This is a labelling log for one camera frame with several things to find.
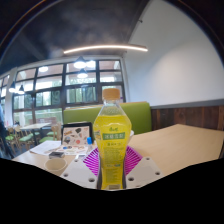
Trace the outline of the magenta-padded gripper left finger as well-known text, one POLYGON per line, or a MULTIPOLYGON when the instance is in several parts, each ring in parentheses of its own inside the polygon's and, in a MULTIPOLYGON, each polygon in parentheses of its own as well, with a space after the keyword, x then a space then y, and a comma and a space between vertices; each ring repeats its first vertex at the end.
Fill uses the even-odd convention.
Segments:
POLYGON ((96 189, 99 172, 99 152, 95 148, 88 155, 78 154, 61 177, 81 187, 96 189))

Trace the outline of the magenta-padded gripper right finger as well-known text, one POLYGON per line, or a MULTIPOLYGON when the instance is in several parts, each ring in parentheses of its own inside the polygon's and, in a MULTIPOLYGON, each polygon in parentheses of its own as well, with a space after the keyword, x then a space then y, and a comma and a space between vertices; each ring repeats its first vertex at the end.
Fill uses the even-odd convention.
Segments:
POLYGON ((163 177, 150 157, 143 157, 130 146, 126 150, 124 174, 127 189, 140 188, 163 177))

